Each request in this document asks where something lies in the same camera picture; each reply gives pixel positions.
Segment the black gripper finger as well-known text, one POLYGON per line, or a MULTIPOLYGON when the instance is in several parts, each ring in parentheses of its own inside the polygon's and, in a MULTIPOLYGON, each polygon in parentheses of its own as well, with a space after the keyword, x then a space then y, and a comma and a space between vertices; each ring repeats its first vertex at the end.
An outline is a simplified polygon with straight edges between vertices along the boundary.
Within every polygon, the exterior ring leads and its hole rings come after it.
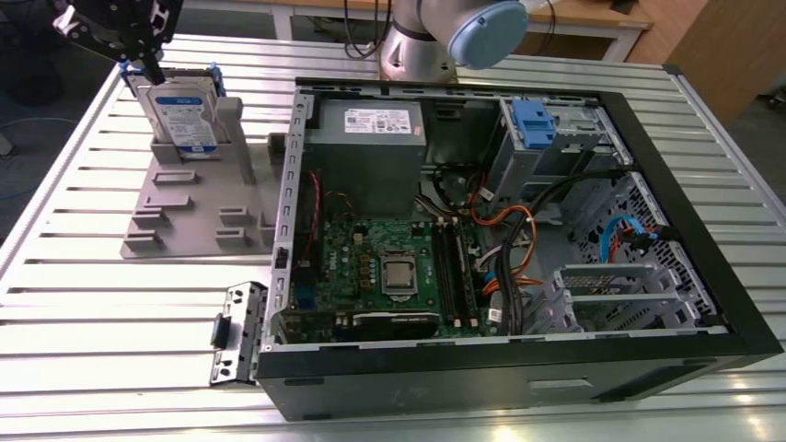
POLYGON ((149 22, 121 22, 114 29, 86 20, 64 25, 64 37, 78 46, 119 62, 142 65, 142 73, 153 85, 165 83, 165 73, 155 57, 153 30, 149 22))
POLYGON ((183 0, 154 0, 151 3, 150 25, 154 54, 158 60, 163 55, 162 46, 174 38, 183 5, 183 0))

